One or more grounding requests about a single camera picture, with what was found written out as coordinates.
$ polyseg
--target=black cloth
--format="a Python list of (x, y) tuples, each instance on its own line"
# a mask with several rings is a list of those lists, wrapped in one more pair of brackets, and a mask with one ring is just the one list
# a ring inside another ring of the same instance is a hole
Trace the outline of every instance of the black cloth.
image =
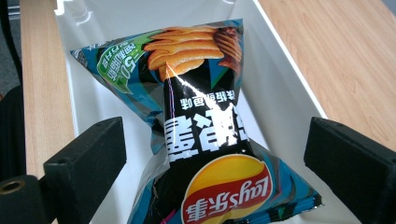
[(26, 175), (23, 90), (18, 86), (0, 101), (0, 181)]

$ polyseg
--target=wooden surface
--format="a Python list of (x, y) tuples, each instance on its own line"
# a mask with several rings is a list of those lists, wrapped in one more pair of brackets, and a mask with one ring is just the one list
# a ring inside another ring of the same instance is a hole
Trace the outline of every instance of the wooden surface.
[[(396, 19), (380, 0), (261, 0), (330, 119), (396, 150)], [(28, 174), (73, 138), (50, 0), (21, 0)]]
[(396, 150), (396, 18), (380, 0), (261, 0), (329, 119)]
[(21, 0), (21, 45), (27, 173), (74, 138), (67, 74), (53, 0)]

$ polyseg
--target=white box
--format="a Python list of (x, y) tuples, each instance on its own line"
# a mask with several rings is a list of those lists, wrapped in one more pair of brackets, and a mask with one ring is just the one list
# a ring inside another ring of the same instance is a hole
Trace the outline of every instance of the white box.
[(103, 119), (122, 116), (124, 123), (128, 161), (92, 223), (126, 223), (141, 173), (151, 158), (150, 128), (93, 79), (69, 50), (167, 26), (228, 19), (244, 20), (244, 95), (238, 107), (249, 124), (247, 134), (309, 182), (325, 204), (285, 223), (359, 223), (304, 166), (310, 120), (326, 115), (257, 0), (58, 0), (55, 14), (66, 56), (75, 134)]

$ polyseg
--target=chip bag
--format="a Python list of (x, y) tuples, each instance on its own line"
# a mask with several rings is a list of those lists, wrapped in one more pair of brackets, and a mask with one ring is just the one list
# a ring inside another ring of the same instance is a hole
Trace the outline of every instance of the chip bag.
[(128, 223), (267, 223), (321, 205), (245, 132), (236, 109), (243, 48), (242, 20), (233, 20), (71, 51), (151, 127), (152, 152), (166, 151), (143, 174)]

